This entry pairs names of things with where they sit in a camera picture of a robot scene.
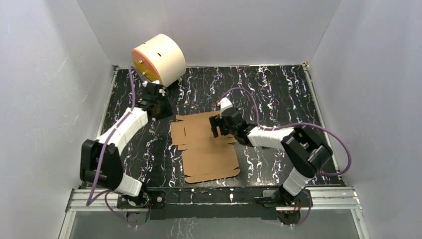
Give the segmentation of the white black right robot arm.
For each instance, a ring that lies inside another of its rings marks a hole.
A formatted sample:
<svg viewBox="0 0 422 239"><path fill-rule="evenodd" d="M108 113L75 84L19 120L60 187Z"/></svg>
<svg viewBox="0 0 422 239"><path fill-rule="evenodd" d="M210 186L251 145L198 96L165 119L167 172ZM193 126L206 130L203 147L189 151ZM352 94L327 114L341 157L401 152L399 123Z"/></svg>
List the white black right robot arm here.
<svg viewBox="0 0 422 239"><path fill-rule="evenodd" d="M293 169L279 188L278 198L286 206L300 199L300 192L332 158L328 144L312 124L294 124L282 129L248 123L237 108L230 107L209 118L214 137L232 135L245 146L282 149Z"/></svg>

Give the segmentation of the brown cardboard box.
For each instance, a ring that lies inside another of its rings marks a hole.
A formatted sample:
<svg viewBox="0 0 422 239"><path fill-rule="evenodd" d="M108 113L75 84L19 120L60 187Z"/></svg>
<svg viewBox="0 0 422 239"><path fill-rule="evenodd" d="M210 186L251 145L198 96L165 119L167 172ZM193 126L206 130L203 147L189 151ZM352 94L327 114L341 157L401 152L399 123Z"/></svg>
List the brown cardboard box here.
<svg viewBox="0 0 422 239"><path fill-rule="evenodd" d="M209 118L219 111L176 115L171 122L172 144L182 152L185 182L189 184L235 177L240 173L232 136L214 138Z"/></svg>

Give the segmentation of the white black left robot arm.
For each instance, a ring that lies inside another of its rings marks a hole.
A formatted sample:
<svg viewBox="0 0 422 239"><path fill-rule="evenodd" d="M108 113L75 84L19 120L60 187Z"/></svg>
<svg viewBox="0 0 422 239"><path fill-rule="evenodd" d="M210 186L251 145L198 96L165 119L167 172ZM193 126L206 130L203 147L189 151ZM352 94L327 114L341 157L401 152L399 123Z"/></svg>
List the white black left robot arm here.
<svg viewBox="0 0 422 239"><path fill-rule="evenodd" d="M136 207L148 203L149 195L141 181L128 176L123 169L121 154L130 140L152 120L172 116L165 86L158 81L144 82L141 96L133 108L95 140L82 144L80 179L129 196Z"/></svg>

